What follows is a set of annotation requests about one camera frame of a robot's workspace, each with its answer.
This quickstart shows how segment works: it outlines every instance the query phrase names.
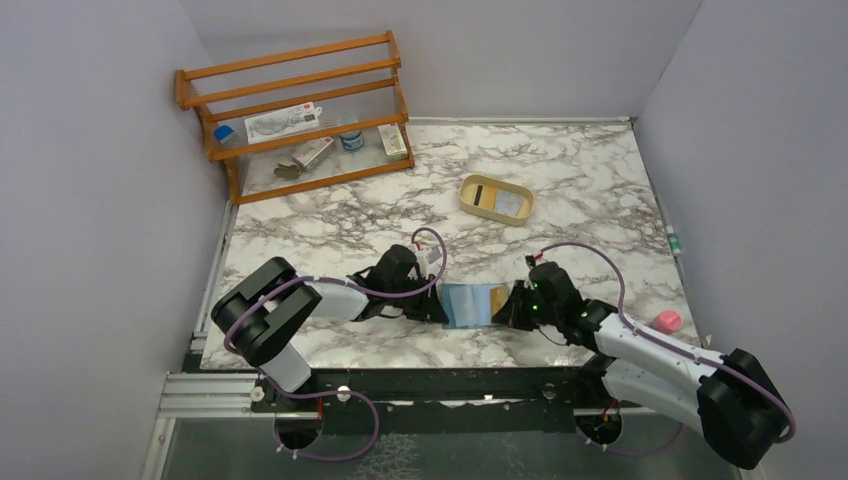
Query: screw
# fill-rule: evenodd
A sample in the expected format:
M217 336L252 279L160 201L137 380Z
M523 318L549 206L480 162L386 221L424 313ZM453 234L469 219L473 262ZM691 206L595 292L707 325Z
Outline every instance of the screw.
M546 383L545 389L542 391L542 396L547 398L548 400L553 400L556 398L556 392L553 391L554 385L552 383Z

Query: circular hole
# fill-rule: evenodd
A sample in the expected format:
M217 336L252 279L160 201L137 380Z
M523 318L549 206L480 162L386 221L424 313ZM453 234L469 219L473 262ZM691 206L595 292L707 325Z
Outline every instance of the circular hole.
M303 450L312 445L321 433L320 420L274 422L277 439L289 450Z

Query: blue bottle cap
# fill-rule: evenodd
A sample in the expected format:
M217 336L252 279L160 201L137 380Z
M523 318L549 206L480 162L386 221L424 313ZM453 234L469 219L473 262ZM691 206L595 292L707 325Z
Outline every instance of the blue bottle cap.
M229 136L231 133L233 133L232 128L226 125L221 125L220 127L215 129L215 139L220 142L221 140L227 138L227 136Z

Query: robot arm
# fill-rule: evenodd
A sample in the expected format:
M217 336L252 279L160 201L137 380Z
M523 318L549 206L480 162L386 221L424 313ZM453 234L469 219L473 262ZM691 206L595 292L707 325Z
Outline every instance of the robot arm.
M754 468L789 418L757 359L742 350L723 355L687 345L597 300L584 300L565 270L546 262L530 271L535 299L570 344L582 345L611 363L602 376L609 395L674 418L701 433L722 458ZM741 375L732 375L727 370ZM756 384L755 390L738 377Z
M419 272L420 258L410 249L393 245L368 273L351 275L347 283L297 283L245 317L232 334L235 350L253 367L272 377L281 388L294 392L309 379L311 369L290 341L309 317L364 320L386 306L402 308L409 319L445 323L435 287L420 295L388 299L366 295L347 285L378 292L409 292L429 283ZM224 332L274 289L304 277L281 257L274 257L228 292L212 308L212 320Z
M421 319L444 321L437 315L440 307L426 307L427 302L438 305L435 287L415 296L400 294L428 290L430 279L409 276L417 264L412 251L394 245L366 277L356 274L345 281L328 282L298 279L286 260L272 258L228 292L213 308L212 318L221 330L229 332L232 347L250 365L272 377L283 390L295 392L309 379L311 370L289 342L310 316L361 320L391 305L404 308L405 313L409 309ZM523 282L516 283L510 301L494 321L528 330L535 328L535 323L555 325L569 344L582 345L602 357L601 382L610 397L679 420L701 433L722 458L742 468L754 468L771 445L781 440L790 423L788 409L753 355L738 349L722 355L645 326L635 327L638 324L622 318L616 307L584 300L565 270L554 262L534 266L530 282L530 289L522 287ZM351 284L362 287L360 290L398 295L372 296L349 288ZM282 291L273 298L276 308L256 308L278 289ZM242 323L233 329L241 318Z

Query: wooden shelf frame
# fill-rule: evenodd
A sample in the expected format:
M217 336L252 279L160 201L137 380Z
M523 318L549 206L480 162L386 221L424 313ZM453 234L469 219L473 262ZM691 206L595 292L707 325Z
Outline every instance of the wooden shelf frame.
M296 77L284 78L245 87L233 88L215 93L199 95L196 88L192 84L192 80L206 78L215 75L224 75L227 73L239 72L251 68L259 68L268 65L274 65L293 60L316 57L330 53L344 52L357 48L369 47L372 45L387 44L389 50L389 58L376 60L373 62L362 63L358 65L345 66L325 70L317 73L299 75ZM347 182L359 178L379 175L404 168L412 168L415 166L415 160L412 155L412 149L409 144L409 138L406 134L405 123L409 121L409 113L406 109L406 102L403 99L403 91L400 87L397 71L400 68L400 52L395 42L395 37L391 30L379 35L370 37L362 37L354 40L346 40L343 42L331 43L317 47L309 47L291 52L277 53L264 57L256 57L238 62L226 63L223 65L214 65L211 67L200 68L197 70L177 70L174 75L174 99L177 105L182 110L194 109L203 131L203 144L207 158L213 163L223 163L227 171L227 181L230 191L230 200L236 204L265 200L268 198L289 195L292 193L303 192L314 188L320 188L327 185ZM314 93L311 95L302 95L292 97L285 100L263 103L251 107L238 108L221 113L212 113L208 104L221 102L224 100L232 100L234 98L256 95L259 93L270 92L284 88L296 87L324 80L331 80L360 73L373 72L376 70L389 69L391 70L390 78L378 80L358 85L353 85L335 90ZM356 95L358 93L368 92L381 88L392 88L394 93L394 111L395 113L379 118L363 120L357 123L323 128L304 132L298 135L290 135L287 137L271 140L268 142L255 143L253 145L245 145L234 148L225 148L221 145L214 136L214 131L218 128L218 122L230 120L234 118L256 115L263 112L277 110L281 108L291 107L306 102L319 102L332 98L344 97L347 95ZM397 123L400 126L401 133L406 147L409 152L409 157L406 160L391 162L377 167L367 168L360 171L336 175L333 177L323 178L301 184L289 185L286 187L269 190L266 192L254 193L251 195L241 195L240 191L240 172L238 167L238 157L252 153L265 152L277 148L286 147L289 145L297 145L315 138L334 137L342 133L352 132L356 130L365 130L374 128L379 125L389 123Z

